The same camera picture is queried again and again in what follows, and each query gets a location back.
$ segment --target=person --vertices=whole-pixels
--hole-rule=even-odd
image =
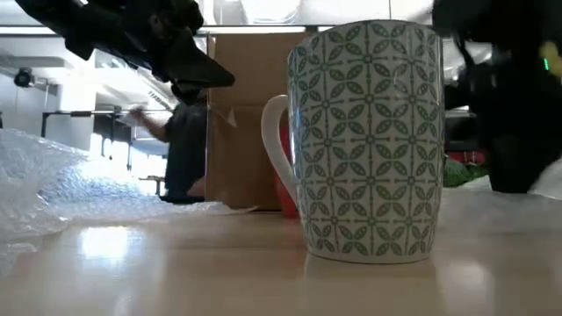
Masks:
[[[131,116],[159,141],[169,144],[162,200],[174,204],[191,204],[204,200],[206,106],[179,104],[167,123],[150,118],[142,107]]]

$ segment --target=wooden table surface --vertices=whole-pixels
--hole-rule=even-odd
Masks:
[[[72,226],[0,280],[2,316],[562,315],[562,234],[440,234],[404,265],[307,254],[277,214]]]

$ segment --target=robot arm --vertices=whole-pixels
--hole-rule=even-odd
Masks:
[[[88,60],[94,49],[133,68],[147,68],[185,103],[205,88],[227,87],[234,76],[194,40],[204,20],[194,0],[16,0],[31,17]]]
[[[439,33],[463,42],[491,43],[507,56],[487,64],[467,62],[467,71],[461,75],[464,88],[445,89],[447,108],[465,98],[477,112],[479,142],[486,151],[494,190],[531,190],[562,153],[558,122],[562,86],[540,54],[545,41],[562,48],[559,13],[562,2],[557,0],[434,3],[433,23]]]

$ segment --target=mug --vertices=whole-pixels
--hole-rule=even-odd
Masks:
[[[337,26],[288,57],[288,96],[265,106],[268,156],[297,203],[313,255],[429,257],[443,188],[442,40],[427,26]],[[292,165],[279,141],[288,108]]]

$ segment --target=plastic bag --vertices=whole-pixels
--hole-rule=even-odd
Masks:
[[[494,192],[488,176],[443,190],[439,228],[471,236],[562,232],[562,161],[543,173],[530,194]]]

